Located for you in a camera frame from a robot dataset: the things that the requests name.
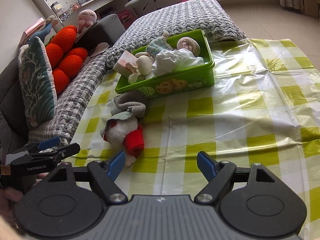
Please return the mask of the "santa plush toy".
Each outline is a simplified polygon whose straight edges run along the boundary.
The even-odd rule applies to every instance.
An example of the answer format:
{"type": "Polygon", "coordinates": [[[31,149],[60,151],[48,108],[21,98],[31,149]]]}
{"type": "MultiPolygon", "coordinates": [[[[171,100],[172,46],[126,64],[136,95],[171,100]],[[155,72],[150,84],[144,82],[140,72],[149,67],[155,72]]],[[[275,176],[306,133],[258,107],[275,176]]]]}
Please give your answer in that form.
{"type": "Polygon", "coordinates": [[[111,116],[100,131],[104,141],[125,152],[125,165],[131,166],[144,150],[143,128],[130,112],[111,116]]]}

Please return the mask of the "rabbit doll blue dress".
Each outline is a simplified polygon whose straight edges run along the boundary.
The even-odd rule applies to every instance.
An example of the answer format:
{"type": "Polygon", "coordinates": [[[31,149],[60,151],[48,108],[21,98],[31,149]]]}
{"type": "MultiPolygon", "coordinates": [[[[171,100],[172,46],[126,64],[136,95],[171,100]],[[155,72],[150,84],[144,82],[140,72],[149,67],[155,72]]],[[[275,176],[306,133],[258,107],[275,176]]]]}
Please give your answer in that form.
{"type": "Polygon", "coordinates": [[[155,62],[156,55],[163,50],[173,50],[172,46],[167,43],[169,32],[165,31],[162,36],[152,40],[145,51],[137,53],[135,63],[127,62],[125,67],[131,71],[127,80],[129,84],[136,83],[139,76],[147,76],[151,73],[152,64],[155,62]]]}

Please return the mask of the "green tree pattern pillow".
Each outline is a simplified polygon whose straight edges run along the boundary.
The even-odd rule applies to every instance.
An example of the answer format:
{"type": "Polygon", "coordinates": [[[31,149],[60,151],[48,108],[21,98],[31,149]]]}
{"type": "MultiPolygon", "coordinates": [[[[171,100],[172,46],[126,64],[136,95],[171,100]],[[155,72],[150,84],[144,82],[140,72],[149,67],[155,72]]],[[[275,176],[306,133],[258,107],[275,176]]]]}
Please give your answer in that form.
{"type": "Polygon", "coordinates": [[[18,69],[27,126],[35,129],[51,120],[57,109],[53,71],[39,37],[20,48],[18,69]]]}

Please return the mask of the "green checkered tablecloth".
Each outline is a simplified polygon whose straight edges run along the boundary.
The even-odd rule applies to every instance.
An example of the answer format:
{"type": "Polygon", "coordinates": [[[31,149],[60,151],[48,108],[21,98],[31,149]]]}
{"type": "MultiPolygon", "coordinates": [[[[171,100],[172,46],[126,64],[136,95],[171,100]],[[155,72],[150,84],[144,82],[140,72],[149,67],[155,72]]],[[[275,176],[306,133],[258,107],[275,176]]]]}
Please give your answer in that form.
{"type": "Polygon", "coordinates": [[[206,184],[205,151],[262,163],[304,200],[303,239],[319,239],[319,71],[290,40],[211,45],[215,83],[149,101],[145,149],[117,184],[132,194],[189,194],[206,184]]]}

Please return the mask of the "orange bobble cushion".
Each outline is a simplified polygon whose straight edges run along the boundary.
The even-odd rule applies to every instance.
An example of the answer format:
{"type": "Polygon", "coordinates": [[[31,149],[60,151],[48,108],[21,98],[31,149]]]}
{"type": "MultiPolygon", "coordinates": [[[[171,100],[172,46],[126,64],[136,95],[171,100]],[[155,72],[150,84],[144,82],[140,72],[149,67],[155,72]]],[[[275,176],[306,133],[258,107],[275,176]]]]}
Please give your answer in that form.
{"type": "Polygon", "coordinates": [[[77,31],[75,26],[68,25],[58,31],[46,45],[57,95],[77,76],[88,57],[87,49],[74,46],[77,31]]]}

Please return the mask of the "white pink sponge block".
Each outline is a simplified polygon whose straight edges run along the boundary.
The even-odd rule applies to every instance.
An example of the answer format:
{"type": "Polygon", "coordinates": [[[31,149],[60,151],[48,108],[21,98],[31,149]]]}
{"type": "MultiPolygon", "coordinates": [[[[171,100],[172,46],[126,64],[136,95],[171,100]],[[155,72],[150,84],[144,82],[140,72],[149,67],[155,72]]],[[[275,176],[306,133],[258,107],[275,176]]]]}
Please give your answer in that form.
{"type": "Polygon", "coordinates": [[[118,61],[116,62],[116,64],[114,65],[113,70],[115,72],[118,72],[125,78],[128,78],[133,73],[133,71],[131,68],[127,67],[126,65],[130,63],[135,67],[136,61],[137,61],[137,58],[131,53],[129,53],[127,50],[125,50],[120,56],[120,58],[118,59],[118,61]]]}

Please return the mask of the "green cookie tin box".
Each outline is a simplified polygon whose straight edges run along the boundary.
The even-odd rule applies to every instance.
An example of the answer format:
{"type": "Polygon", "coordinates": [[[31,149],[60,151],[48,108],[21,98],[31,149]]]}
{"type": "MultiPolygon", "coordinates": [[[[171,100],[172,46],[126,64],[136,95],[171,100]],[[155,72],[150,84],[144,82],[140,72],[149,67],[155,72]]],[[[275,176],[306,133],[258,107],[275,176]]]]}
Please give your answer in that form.
{"type": "MultiPolygon", "coordinates": [[[[167,43],[172,46],[173,50],[178,50],[177,42],[182,37],[191,37],[199,44],[201,52],[198,57],[204,59],[204,65],[186,68],[161,76],[154,76],[151,71],[147,76],[139,76],[137,82],[133,84],[129,84],[127,78],[121,75],[115,88],[116,93],[123,94],[128,91],[136,90],[144,93],[148,99],[153,99],[212,86],[214,84],[214,61],[205,32],[201,29],[197,29],[172,37],[169,36],[167,38],[167,43]]],[[[131,54],[135,56],[137,53],[145,51],[145,49],[146,46],[141,47],[134,50],[131,54]]]]}

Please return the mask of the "white scalloped paper card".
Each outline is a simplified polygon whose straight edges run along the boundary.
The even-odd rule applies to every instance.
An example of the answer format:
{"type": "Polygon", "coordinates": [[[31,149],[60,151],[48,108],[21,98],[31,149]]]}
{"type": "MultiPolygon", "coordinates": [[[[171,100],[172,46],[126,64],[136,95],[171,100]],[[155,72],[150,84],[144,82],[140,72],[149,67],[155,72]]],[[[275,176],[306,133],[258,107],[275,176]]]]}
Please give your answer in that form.
{"type": "Polygon", "coordinates": [[[108,48],[109,48],[109,44],[107,42],[102,42],[100,44],[98,44],[95,48],[95,50],[93,51],[93,53],[89,56],[89,57],[95,57],[99,54],[104,53],[108,48]]]}

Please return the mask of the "white cloth in box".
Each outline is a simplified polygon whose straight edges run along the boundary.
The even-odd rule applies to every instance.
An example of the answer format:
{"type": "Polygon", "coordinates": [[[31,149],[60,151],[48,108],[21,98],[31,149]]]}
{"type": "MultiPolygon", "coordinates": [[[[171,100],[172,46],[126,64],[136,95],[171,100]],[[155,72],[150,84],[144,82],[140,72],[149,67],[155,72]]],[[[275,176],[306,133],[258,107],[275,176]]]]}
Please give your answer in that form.
{"type": "Polygon", "coordinates": [[[205,61],[202,57],[195,57],[193,53],[187,49],[162,50],[156,55],[151,70],[154,76],[161,76],[204,64],[205,61]]]}

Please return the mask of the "pink octopus plush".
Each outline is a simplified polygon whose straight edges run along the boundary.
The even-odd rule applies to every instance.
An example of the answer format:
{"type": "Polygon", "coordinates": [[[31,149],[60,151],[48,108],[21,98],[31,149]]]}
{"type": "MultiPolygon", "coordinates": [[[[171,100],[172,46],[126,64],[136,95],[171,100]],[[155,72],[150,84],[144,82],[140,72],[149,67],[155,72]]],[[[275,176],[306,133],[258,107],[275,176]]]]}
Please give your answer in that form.
{"type": "Polygon", "coordinates": [[[97,21],[97,15],[93,10],[86,9],[78,15],[78,33],[80,34],[84,28],[88,28],[97,21]]]}

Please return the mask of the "grey quilted sofa cover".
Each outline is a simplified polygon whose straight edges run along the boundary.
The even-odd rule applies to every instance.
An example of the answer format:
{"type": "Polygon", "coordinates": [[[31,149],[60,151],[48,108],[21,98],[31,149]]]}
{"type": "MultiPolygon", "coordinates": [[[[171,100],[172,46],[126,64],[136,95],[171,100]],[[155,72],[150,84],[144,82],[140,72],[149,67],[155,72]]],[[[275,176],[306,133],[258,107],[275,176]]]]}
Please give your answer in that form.
{"type": "Polygon", "coordinates": [[[216,0],[188,0],[150,12],[135,20],[116,43],[89,60],[57,98],[55,116],[29,131],[31,142],[60,137],[71,143],[81,117],[108,67],[113,67],[125,51],[132,52],[168,31],[170,36],[201,29],[210,43],[240,41],[246,34],[232,21],[216,0]]]}

